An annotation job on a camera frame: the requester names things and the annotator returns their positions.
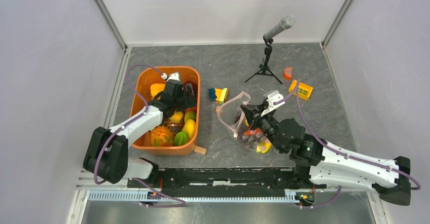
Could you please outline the orange carrot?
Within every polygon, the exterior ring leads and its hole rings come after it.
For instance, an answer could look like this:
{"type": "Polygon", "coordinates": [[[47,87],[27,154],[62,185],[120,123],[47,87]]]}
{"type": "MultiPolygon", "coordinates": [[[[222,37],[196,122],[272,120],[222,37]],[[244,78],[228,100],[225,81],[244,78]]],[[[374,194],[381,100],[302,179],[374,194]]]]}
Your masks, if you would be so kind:
{"type": "Polygon", "coordinates": [[[255,130],[251,130],[251,129],[246,130],[244,132],[244,135],[246,135],[246,136],[262,137],[264,134],[263,134],[263,132],[259,128],[257,128],[255,130]]]}

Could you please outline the clear zip top bag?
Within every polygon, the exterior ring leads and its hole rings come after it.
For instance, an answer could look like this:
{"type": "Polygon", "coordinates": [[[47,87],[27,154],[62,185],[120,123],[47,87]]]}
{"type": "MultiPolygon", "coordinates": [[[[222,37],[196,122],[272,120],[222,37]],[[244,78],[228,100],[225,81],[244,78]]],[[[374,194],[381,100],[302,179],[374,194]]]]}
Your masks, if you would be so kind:
{"type": "MultiPolygon", "coordinates": [[[[220,110],[217,112],[218,119],[232,133],[233,139],[238,144],[238,137],[244,135],[244,132],[250,129],[240,106],[242,104],[247,105],[250,99],[250,95],[242,91],[234,98],[222,104],[220,110]]],[[[261,137],[260,142],[264,139],[267,139],[265,135],[261,137]]]]}

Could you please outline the yellow banana bunch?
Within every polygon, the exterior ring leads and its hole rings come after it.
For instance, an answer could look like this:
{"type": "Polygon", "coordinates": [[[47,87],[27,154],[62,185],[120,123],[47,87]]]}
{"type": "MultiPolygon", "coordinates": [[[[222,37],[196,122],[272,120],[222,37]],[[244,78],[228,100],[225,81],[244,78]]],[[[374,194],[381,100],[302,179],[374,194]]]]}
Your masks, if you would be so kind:
{"type": "Polygon", "coordinates": [[[271,149],[271,147],[271,142],[268,139],[264,139],[256,146],[256,152],[258,154],[265,154],[271,149]]]}

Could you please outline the orange plastic bin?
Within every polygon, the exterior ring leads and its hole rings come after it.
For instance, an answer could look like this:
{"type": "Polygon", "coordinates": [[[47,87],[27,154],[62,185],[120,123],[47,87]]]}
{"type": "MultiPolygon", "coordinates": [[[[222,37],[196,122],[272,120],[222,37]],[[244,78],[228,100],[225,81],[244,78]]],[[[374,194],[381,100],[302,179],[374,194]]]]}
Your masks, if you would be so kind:
{"type": "MultiPolygon", "coordinates": [[[[152,147],[149,143],[149,132],[145,133],[137,139],[131,146],[136,150],[145,151],[151,155],[156,156],[181,156],[191,153],[198,142],[198,127],[200,117],[200,86],[201,78],[199,72],[190,66],[158,66],[160,71],[167,74],[178,72],[182,82],[191,82],[198,87],[197,99],[197,118],[196,118],[196,132],[194,137],[188,143],[182,146],[165,146],[165,147],[152,147]]],[[[139,92],[145,100],[150,100],[150,86],[154,83],[162,83],[163,80],[158,72],[154,69],[147,68],[139,76],[136,82],[132,83],[132,88],[139,92]]]]}

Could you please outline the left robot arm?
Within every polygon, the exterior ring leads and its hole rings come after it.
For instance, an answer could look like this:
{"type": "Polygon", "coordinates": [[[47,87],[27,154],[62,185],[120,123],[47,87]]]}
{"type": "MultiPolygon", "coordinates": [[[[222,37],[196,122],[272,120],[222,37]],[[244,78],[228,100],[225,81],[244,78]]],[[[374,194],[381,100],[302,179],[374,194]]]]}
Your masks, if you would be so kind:
{"type": "Polygon", "coordinates": [[[196,107],[193,86],[168,80],[164,90],[145,103],[141,111],[111,128],[98,127],[91,136],[83,168],[93,173],[96,184],[118,183],[124,178],[139,178],[147,187],[159,182],[156,166],[148,160],[130,159],[129,148],[146,133],[163,125],[176,111],[196,107]]]}

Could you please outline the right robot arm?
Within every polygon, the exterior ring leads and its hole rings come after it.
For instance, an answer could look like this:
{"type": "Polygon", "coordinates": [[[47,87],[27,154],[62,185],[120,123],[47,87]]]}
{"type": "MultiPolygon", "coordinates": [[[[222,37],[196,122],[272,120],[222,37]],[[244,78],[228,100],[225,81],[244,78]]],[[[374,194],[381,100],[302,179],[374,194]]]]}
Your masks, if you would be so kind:
{"type": "Polygon", "coordinates": [[[346,186],[376,192],[381,200],[394,205],[410,205],[410,159],[383,159],[346,150],[307,134],[293,118],[278,121],[273,112],[265,112],[265,104],[242,104],[240,109],[250,129],[261,130],[280,154],[288,154],[295,162],[296,186],[346,186]]]}

